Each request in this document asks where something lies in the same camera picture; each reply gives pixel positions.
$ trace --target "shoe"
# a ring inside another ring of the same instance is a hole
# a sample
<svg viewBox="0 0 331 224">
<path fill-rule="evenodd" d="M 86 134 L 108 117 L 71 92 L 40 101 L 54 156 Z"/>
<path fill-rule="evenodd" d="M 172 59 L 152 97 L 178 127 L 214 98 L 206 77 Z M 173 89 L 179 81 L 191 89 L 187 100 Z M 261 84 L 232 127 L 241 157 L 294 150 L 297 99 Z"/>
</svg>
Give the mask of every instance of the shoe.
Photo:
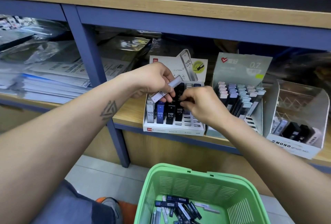
<svg viewBox="0 0 331 224">
<path fill-rule="evenodd" d="M 115 200 L 112 197 L 101 197 L 96 200 L 96 202 L 99 202 L 101 204 L 104 204 L 106 206 L 110 206 L 115 213 L 116 223 L 115 224 L 123 224 L 123 216 L 122 211 L 119 206 L 119 202 Z"/>
</svg>

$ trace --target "green shopping basket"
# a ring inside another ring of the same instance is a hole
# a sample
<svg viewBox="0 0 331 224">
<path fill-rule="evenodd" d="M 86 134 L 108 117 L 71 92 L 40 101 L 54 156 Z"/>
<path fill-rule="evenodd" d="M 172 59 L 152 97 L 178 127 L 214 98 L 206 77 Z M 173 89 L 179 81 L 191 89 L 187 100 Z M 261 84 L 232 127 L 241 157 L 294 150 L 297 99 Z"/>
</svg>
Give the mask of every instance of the green shopping basket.
<svg viewBox="0 0 331 224">
<path fill-rule="evenodd" d="M 155 200 L 163 195 L 189 198 L 208 204 L 220 214 L 197 207 L 201 224 L 270 224 L 267 212 L 256 188 L 241 176 L 196 172 L 191 169 L 160 163 L 147 174 L 137 207 L 134 224 L 149 224 L 156 207 Z M 168 216 L 169 224 L 177 220 Z M 164 224 L 161 214 L 160 224 Z"/>
</svg>

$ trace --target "tiled floor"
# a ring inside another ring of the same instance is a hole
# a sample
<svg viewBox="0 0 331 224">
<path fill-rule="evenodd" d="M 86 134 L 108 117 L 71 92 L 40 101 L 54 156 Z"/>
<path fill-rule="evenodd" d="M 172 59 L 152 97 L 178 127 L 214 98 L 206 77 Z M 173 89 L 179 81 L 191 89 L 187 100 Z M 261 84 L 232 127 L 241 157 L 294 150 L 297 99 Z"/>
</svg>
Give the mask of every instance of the tiled floor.
<svg viewBox="0 0 331 224">
<path fill-rule="evenodd" d="M 76 190 L 91 198 L 110 196 L 120 201 L 138 204 L 149 169 L 130 165 L 129 168 L 100 159 L 81 156 L 66 176 Z M 271 224 L 294 224 L 274 197 L 261 195 Z"/>
</svg>

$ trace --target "hand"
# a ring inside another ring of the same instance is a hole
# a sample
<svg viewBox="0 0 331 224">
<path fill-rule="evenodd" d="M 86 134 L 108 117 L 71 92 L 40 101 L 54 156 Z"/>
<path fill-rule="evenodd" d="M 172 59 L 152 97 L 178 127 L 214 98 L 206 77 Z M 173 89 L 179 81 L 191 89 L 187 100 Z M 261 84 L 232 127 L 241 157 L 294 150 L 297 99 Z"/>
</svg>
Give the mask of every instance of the hand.
<svg viewBox="0 0 331 224">
<path fill-rule="evenodd" d="M 188 88 L 179 100 L 182 100 L 180 105 L 190 110 L 200 122 L 213 128 L 232 116 L 210 86 Z"/>
<path fill-rule="evenodd" d="M 132 76 L 132 80 L 138 87 L 138 90 L 131 96 L 132 98 L 138 98 L 146 93 L 163 91 L 168 94 L 161 98 L 160 101 L 172 102 L 175 91 L 168 84 L 174 80 L 174 77 L 164 64 L 155 62 L 130 71 L 128 74 Z"/>
</svg>

